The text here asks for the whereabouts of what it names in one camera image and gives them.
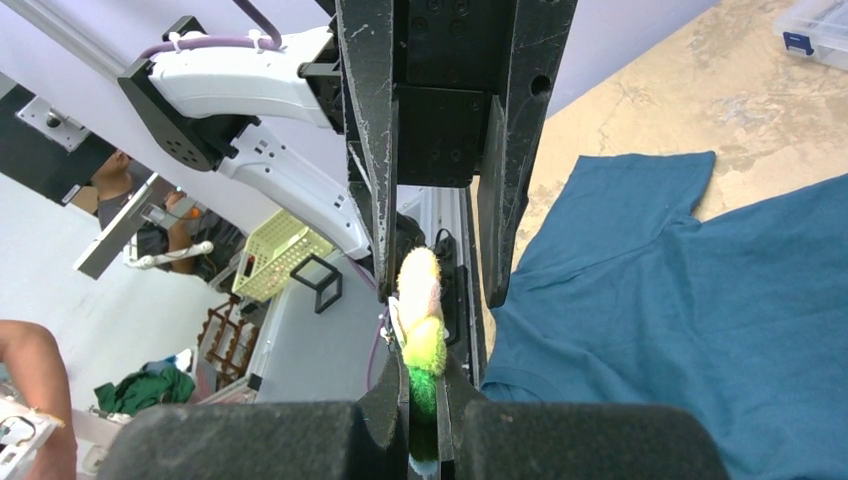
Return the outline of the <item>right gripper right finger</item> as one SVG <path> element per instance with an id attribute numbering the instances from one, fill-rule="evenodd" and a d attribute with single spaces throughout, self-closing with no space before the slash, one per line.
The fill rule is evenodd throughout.
<path id="1" fill-rule="evenodd" d="M 444 479 L 726 479 L 689 413 L 633 404 L 486 399 L 449 358 L 438 387 Z"/>

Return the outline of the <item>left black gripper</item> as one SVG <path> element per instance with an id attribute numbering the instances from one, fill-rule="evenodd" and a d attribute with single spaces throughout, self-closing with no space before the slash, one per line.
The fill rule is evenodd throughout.
<path id="1" fill-rule="evenodd" d="M 395 290 L 397 178 L 401 185 L 464 188 L 481 163 L 480 268 L 485 302 L 493 309 L 508 292 L 517 230 L 577 3 L 395 5 L 397 173 L 394 3 L 336 3 L 355 120 L 347 130 L 359 134 L 368 172 L 379 298 Z"/>

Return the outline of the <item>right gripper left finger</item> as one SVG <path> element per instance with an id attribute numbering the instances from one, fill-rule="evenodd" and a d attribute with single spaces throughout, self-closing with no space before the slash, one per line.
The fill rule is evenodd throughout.
<path id="1" fill-rule="evenodd" d="M 118 434 L 97 476 L 405 479 L 407 384 L 391 354 L 357 401 L 153 407 Z"/>

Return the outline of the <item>colourful plush flower brooch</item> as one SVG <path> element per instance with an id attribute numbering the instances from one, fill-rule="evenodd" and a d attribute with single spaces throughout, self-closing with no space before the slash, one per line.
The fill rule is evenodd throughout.
<path id="1" fill-rule="evenodd" d="M 409 376 L 409 463 L 429 477 L 439 466 L 437 387 L 447 360 L 441 271 L 433 250 L 416 247 L 406 255 L 397 287 L 389 313 Z"/>

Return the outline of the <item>blue t-shirt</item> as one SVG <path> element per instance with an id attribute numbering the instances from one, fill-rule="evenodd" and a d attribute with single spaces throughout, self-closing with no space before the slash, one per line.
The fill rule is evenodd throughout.
<path id="1" fill-rule="evenodd" d="M 579 158 L 493 312 L 483 392 L 673 405 L 734 479 L 843 479 L 847 179 L 700 221 L 715 160 Z"/>

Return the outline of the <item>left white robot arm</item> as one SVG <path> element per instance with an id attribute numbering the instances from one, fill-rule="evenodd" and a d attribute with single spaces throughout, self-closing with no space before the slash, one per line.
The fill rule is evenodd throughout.
<path id="1" fill-rule="evenodd" d="M 185 16 L 118 83 L 158 146 L 251 186 L 396 289 L 401 185 L 478 187 L 489 307 L 504 302 L 573 1 L 326 1 L 330 22 L 207 34 Z"/>

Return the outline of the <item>person's bare forearm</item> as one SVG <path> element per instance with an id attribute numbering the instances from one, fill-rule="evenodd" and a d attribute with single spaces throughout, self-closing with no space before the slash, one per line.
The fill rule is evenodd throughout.
<path id="1" fill-rule="evenodd" d="M 3 320 L 1 362 L 29 406 L 63 423 L 38 449 L 28 477 L 74 480 L 77 439 L 67 369 L 55 337 L 36 323 Z"/>

